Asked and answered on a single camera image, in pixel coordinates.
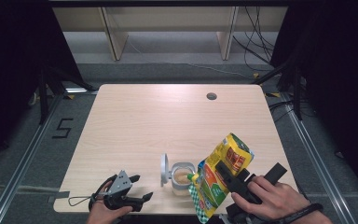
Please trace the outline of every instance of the human hand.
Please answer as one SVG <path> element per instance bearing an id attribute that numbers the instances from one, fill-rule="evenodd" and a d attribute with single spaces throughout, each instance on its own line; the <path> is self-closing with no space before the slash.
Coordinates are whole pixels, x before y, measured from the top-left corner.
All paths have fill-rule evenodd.
<path id="1" fill-rule="evenodd" d="M 108 188 L 112 181 L 106 183 L 103 189 Z M 132 211 L 131 206 L 124 206 L 116 210 L 110 210 L 104 205 L 103 201 L 97 200 L 89 211 L 87 224 L 111 224 L 116 218 L 122 217 Z"/>
<path id="2" fill-rule="evenodd" d="M 231 193 L 234 202 L 245 212 L 258 217 L 273 220 L 292 215 L 310 205 L 310 202 L 287 184 L 277 183 L 273 186 L 263 176 L 255 176 L 248 184 L 248 189 L 259 197 L 261 204 L 249 203 L 238 193 Z M 293 223 L 308 223 L 309 218 L 318 218 L 310 223 L 331 223 L 321 212 L 315 211 Z"/>

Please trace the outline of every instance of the wire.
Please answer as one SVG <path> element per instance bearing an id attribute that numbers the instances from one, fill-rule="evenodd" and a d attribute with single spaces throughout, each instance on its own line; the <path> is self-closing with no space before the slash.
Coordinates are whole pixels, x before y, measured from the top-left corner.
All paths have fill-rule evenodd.
<path id="1" fill-rule="evenodd" d="M 135 46 L 133 46 L 133 44 L 130 42 L 130 40 L 128 39 L 127 40 L 128 43 L 138 52 L 142 55 L 142 57 L 144 58 L 145 61 L 149 62 L 149 63 L 167 63 L 167 62 L 152 62 L 152 61 L 149 61 L 146 59 L 146 57 L 144 56 L 144 54 L 138 50 Z M 246 78 L 249 78 L 249 79 L 254 79 L 253 77 L 250 77 L 250 76 L 246 76 L 244 74 L 241 74 L 241 73 L 235 73 L 235 72 L 228 72 L 228 71 L 223 71 L 223 70 L 219 70 L 219 69 L 215 69 L 215 68 L 212 68 L 212 67 L 207 67 L 207 66 L 201 66 L 201 65 L 195 65 L 193 63 L 185 63 L 187 65 L 190 65 L 190 66 L 193 66 L 193 67 L 198 67 L 198 68 L 204 68 L 204 69 L 210 69 L 210 70 L 214 70 L 216 72 L 220 72 L 220 73 L 224 73 L 224 74 L 231 74 L 231 75 L 238 75 L 238 76 L 241 76 L 241 77 L 246 77 Z"/>
<path id="2" fill-rule="evenodd" d="M 269 45 L 271 45 L 272 47 L 274 47 L 274 46 L 273 46 L 271 43 L 269 43 L 269 42 L 261 35 L 261 25 L 260 25 L 260 19 L 259 19 L 260 7 L 256 7 L 256 21 L 255 21 L 255 22 L 254 22 L 254 20 L 252 19 L 252 17 L 251 17 L 251 15 L 250 15 L 250 13 L 249 13 L 247 7 L 245 7 L 245 10 L 246 10 L 246 13 L 248 14 L 249 20 L 251 21 L 253 28 L 254 28 L 253 31 L 252 31 L 252 35 L 251 35 L 250 37 L 245 33 L 246 37 L 248 37 L 248 39 L 249 39 L 248 45 L 250 44 L 250 42 L 255 43 L 255 42 L 252 40 L 252 38 L 253 38 L 254 33 L 256 33 L 256 34 L 258 35 L 258 37 L 260 38 L 260 41 L 261 41 L 261 43 L 262 43 L 262 46 L 258 46 L 258 45 L 257 45 L 257 46 L 260 47 L 260 48 L 263 48 L 263 50 L 264 50 L 264 52 L 266 53 L 266 56 L 267 56 L 267 58 L 268 58 L 268 60 L 269 60 L 269 58 L 272 56 L 271 53 L 269 52 L 269 50 L 272 50 L 272 49 L 269 49 L 269 48 L 267 47 L 267 45 L 265 44 L 265 42 L 268 43 Z"/>
<path id="3" fill-rule="evenodd" d="M 281 118 L 283 118 L 285 115 L 289 114 L 290 112 L 292 112 L 293 109 L 290 109 L 288 111 L 286 111 L 284 114 L 282 114 L 280 117 L 278 117 L 277 119 L 274 120 L 274 123 L 278 122 Z"/>
<path id="4" fill-rule="evenodd" d="M 243 47 L 244 49 L 246 49 L 247 51 L 251 52 L 254 56 L 256 56 L 258 59 L 260 59 L 261 61 L 269 64 L 269 61 L 267 61 L 266 59 L 264 59 L 263 57 L 261 57 L 260 55 L 258 55 L 257 53 L 255 53 L 254 51 L 252 51 L 249 48 L 246 48 L 235 36 L 232 36 L 234 38 L 235 41 L 237 41 L 237 43 Z"/>
<path id="5" fill-rule="evenodd" d="M 73 199 L 79 199 L 79 198 L 82 198 L 83 200 L 81 200 L 81 201 L 78 202 L 78 203 L 71 203 L 71 200 L 73 200 Z M 78 205 L 78 204 L 80 204 L 80 203 L 83 203 L 84 201 L 86 201 L 86 200 L 88 200 L 88 199 L 90 199 L 90 198 L 91 198 L 90 196 L 70 197 L 70 198 L 68 198 L 68 203 L 69 203 L 69 205 L 71 205 L 71 206 L 76 206 L 76 205 Z"/>

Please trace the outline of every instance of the black cable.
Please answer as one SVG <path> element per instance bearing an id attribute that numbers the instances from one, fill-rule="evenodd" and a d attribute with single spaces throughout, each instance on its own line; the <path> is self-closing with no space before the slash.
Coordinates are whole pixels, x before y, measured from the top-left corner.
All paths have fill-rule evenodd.
<path id="1" fill-rule="evenodd" d="M 266 56 L 267 56 L 267 58 L 268 58 L 268 60 L 269 60 L 269 56 L 270 56 L 270 55 L 269 55 L 269 52 L 266 51 L 266 47 L 267 47 L 267 46 L 266 46 L 266 44 L 264 43 L 264 40 L 265 40 L 265 39 L 264 39 L 263 36 L 261 35 L 260 19 L 259 19 L 260 7 L 256 7 L 256 22 L 255 22 L 255 23 L 254 23 L 254 21 L 253 21 L 251 15 L 250 15 L 250 13 L 249 13 L 247 7 L 245 7 L 245 10 L 246 10 L 246 13 L 248 14 L 249 20 L 251 21 L 253 28 L 254 28 L 254 30 L 253 30 L 253 32 L 252 32 L 252 36 L 251 36 L 250 39 L 252 39 L 254 32 L 256 32 L 257 35 L 258 35 L 258 37 L 259 37 L 260 40 L 261 40 L 262 45 L 263 45 L 263 50 L 264 50 L 264 52 L 266 53 Z"/>
<path id="2" fill-rule="evenodd" d="M 251 41 L 252 44 L 254 44 L 255 46 L 258 46 L 259 48 L 264 48 L 263 46 L 261 46 L 261 45 L 255 43 L 255 42 L 251 39 L 251 37 L 249 37 L 248 34 L 246 34 L 246 32 L 244 32 L 244 33 L 245 33 L 246 37 Z"/>
<path id="3" fill-rule="evenodd" d="M 293 109 L 288 110 L 286 113 L 282 114 L 280 117 L 278 117 L 277 119 L 274 120 L 274 123 L 278 122 L 281 118 L 283 118 L 285 115 L 289 114 L 290 112 L 292 112 Z"/>
<path id="4" fill-rule="evenodd" d="M 241 47 L 243 47 L 243 48 L 246 49 L 247 51 L 251 52 L 254 56 L 256 56 L 256 57 L 257 57 L 258 59 L 260 59 L 261 61 L 263 61 L 263 62 L 269 64 L 269 61 L 267 61 L 266 59 L 264 59 L 263 57 L 261 57 L 260 55 L 258 55 L 256 52 L 252 51 L 251 49 L 246 48 L 246 47 L 235 37 L 235 35 L 232 36 L 232 37 L 234 38 L 235 41 L 237 41 L 237 43 L 238 43 Z"/>

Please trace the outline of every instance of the wooden table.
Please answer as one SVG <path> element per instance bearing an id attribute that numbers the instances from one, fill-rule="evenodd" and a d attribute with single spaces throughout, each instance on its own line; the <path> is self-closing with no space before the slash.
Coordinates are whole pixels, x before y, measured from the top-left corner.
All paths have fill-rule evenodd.
<path id="1" fill-rule="evenodd" d="M 207 98 L 210 92 L 215 100 Z M 101 86 L 60 191 L 90 196 L 107 177 L 125 170 L 141 176 L 129 196 L 154 192 L 141 214 L 193 215 L 190 196 L 174 195 L 171 180 L 160 186 L 160 157 L 167 153 L 171 167 L 179 161 L 197 167 L 229 133 L 255 153 L 248 166 L 251 173 L 264 175 L 279 162 L 288 169 L 281 182 L 296 189 L 259 86 L 114 84 Z M 216 214 L 225 214 L 232 203 L 228 195 Z M 57 199 L 54 209 L 89 211 L 88 203 L 71 207 L 67 199 Z"/>

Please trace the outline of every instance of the jar lid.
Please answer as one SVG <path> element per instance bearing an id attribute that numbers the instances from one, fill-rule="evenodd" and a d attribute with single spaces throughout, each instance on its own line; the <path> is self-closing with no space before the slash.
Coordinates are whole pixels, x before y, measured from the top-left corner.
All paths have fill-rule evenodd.
<path id="1" fill-rule="evenodd" d="M 168 179 L 171 179 L 171 172 L 168 166 L 167 153 L 161 155 L 161 186 L 168 183 Z"/>

